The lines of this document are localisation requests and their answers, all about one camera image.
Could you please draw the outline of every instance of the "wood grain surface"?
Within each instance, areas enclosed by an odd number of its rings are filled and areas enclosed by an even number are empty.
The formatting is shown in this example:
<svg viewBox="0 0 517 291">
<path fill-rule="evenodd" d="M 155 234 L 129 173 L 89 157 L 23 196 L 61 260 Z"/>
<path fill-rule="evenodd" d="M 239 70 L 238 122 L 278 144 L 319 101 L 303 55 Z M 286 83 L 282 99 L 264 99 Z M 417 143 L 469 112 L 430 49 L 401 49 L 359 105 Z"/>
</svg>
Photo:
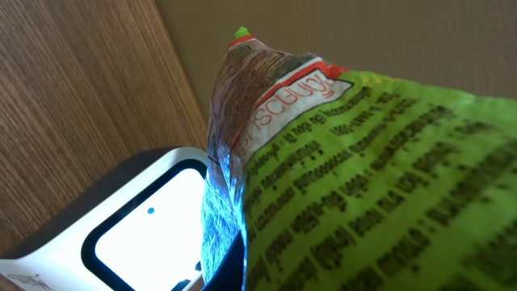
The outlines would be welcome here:
<svg viewBox="0 0 517 291">
<path fill-rule="evenodd" d="M 131 155 L 206 147 L 152 0 L 1 1 L 0 56 L 0 254 Z"/>
<path fill-rule="evenodd" d="M 156 0 L 204 114 L 240 26 L 274 49 L 517 99 L 516 0 Z"/>
</svg>

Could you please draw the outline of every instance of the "black border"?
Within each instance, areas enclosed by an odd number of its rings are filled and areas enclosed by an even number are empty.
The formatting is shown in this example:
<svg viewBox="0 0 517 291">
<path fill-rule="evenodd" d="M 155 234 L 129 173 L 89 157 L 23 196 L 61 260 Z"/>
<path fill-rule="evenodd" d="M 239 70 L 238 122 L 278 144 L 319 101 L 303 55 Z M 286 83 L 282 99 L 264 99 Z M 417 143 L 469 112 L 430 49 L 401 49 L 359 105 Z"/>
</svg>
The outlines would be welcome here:
<svg viewBox="0 0 517 291">
<path fill-rule="evenodd" d="M 199 160 L 186 159 L 173 165 L 158 179 L 154 180 L 142 192 L 134 196 L 128 203 L 118 209 L 105 221 L 95 227 L 86 236 L 81 248 L 81 259 L 85 267 L 106 285 L 114 290 L 133 290 L 124 280 L 118 277 L 108 266 L 106 266 L 95 254 L 95 245 L 100 237 L 111 229 L 115 224 L 131 213 L 138 205 L 151 197 L 158 189 L 173 179 L 180 171 L 194 169 L 201 174 L 203 179 L 206 176 L 207 167 Z"/>
</svg>

